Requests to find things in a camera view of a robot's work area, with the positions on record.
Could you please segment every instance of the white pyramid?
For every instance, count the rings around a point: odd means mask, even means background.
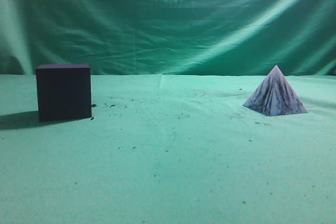
[[[308,113],[278,66],[275,66],[243,106],[265,115]]]

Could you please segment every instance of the green fabric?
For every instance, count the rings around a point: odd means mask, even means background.
[[[0,73],[333,74],[336,0],[0,0]]]
[[[38,123],[35,76],[0,76],[0,223],[336,223],[336,77],[273,117],[242,106],[263,79],[92,76],[93,120]]]

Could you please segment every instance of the table surface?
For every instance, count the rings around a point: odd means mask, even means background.
[[[36,77],[0,76],[0,223],[336,223],[336,77],[271,117],[264,78],[92,76],[93,119],[39,123]]]

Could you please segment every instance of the wrinkled fabric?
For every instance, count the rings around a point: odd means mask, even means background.
[[[0,74],[334,74],[336,0],[0,0]]]

